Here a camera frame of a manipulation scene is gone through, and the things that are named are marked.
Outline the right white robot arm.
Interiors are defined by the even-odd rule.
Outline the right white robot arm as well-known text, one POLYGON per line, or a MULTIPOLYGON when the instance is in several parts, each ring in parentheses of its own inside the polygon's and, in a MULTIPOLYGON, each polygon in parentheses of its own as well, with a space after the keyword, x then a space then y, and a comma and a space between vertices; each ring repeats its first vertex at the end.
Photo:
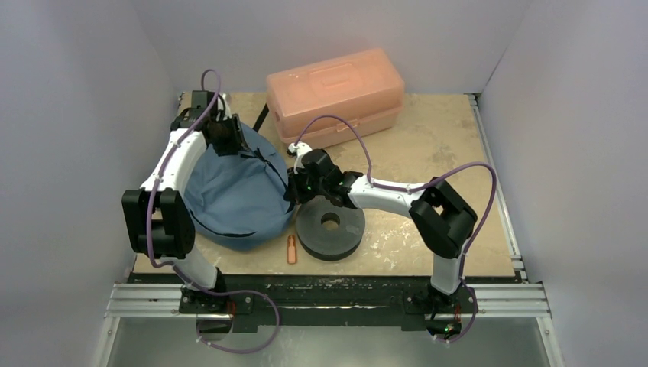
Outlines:
POLYGON ((446 181, 428 184, 394 183, 371 179, 355 171, 341 171, 323 149, 305 143, 288 146, 295 159, 288 170, 288 197, 298 203, 314 198, 349 209, 375 209, 411 219, 433 254, 429 301, 440 311, 458 303, 462 253, 472 237, 476 212, 446 181))

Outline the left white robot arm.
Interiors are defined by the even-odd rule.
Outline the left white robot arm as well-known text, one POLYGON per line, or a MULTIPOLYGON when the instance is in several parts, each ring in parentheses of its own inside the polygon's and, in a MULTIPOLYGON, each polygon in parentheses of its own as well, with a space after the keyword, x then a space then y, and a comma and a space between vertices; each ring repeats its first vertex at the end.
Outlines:
POLYGON ((218 156, 247 150, 240 119, 225 97, 205 89, 191 93, 190 106, 170 126, 169 141, 152 174, 121 198, 132 249, 154 268, 170 267, 210 313, 225 308, 228 292, 219 270, 195 246, 196 230, 184 194, 191 173, 208 149, 218 156))

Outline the blue student backpack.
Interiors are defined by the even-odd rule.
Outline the blue student backpack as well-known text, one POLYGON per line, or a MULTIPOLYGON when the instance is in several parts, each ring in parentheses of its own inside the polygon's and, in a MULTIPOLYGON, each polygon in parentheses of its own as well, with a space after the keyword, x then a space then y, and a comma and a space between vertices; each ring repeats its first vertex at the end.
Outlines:
POLYGON ((197 233, 246 252, 281 235, 295 206, 284 197, 287 165, 278 150, 253 128, 241 130, 248 149, 219 156, 208 147, 190 175, 184 203, 197 233))

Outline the copper coloured marker pen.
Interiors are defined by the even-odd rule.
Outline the copper coloured marker pen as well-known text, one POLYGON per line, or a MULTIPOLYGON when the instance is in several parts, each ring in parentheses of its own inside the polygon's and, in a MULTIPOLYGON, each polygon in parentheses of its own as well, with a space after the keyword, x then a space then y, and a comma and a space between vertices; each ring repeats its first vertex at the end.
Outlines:
POLYGON ((297 240, 295 235, 287 237, 287 263, 295 265, 297 263, 297 240))

